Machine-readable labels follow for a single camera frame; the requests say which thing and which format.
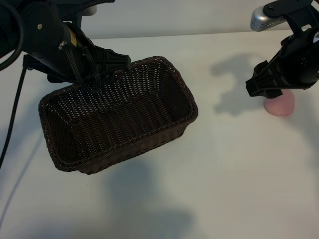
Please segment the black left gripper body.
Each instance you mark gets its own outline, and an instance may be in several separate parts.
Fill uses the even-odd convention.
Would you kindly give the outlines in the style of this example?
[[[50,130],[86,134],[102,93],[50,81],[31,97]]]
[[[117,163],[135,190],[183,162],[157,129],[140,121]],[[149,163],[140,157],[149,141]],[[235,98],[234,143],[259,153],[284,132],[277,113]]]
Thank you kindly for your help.
[[[96,67],[96,45],[69,22],[29,21],[27,54],[58,73],[65,82],[80,86],[90,82],[102,84]]]

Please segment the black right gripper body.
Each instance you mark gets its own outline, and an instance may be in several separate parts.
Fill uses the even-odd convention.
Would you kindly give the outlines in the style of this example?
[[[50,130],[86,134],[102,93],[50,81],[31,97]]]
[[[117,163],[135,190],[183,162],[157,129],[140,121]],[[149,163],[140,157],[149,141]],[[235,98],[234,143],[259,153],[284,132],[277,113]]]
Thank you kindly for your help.
[[[293,30],[270,61],[270,89],[308,89],[319,80],[318,27]]]

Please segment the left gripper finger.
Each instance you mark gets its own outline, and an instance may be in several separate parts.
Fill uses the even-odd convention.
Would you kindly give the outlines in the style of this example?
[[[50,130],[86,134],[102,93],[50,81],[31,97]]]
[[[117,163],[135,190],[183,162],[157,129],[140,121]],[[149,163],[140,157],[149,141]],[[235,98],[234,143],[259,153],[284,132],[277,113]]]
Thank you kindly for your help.
[[[102,83],[112,82],[116,71],[130,70],[131,58],[96,46],[96,67]]]
[[[47,75],[47,80],[50,83],[64,83],[64,79],[55,71],[39,62],[30,55],[23,56],[23,67],[26,67],[27,70],[36,70]]]

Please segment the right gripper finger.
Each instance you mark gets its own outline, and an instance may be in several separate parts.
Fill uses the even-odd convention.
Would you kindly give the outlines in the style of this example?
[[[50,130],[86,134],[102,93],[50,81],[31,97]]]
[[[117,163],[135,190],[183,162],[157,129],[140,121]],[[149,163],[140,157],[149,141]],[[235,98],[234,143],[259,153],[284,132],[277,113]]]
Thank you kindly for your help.
[[[253,77],[256,77],[257,75],[259,75],[267,65],[268,65],[267,60],[257,64],[253,70]]]
[[[272,69],[268,65],[259,75],[252,76],[250,80],[246,81],[246,90],[251,97],[262,96],[266,99],[274,99],[283,94],[276,85]]]

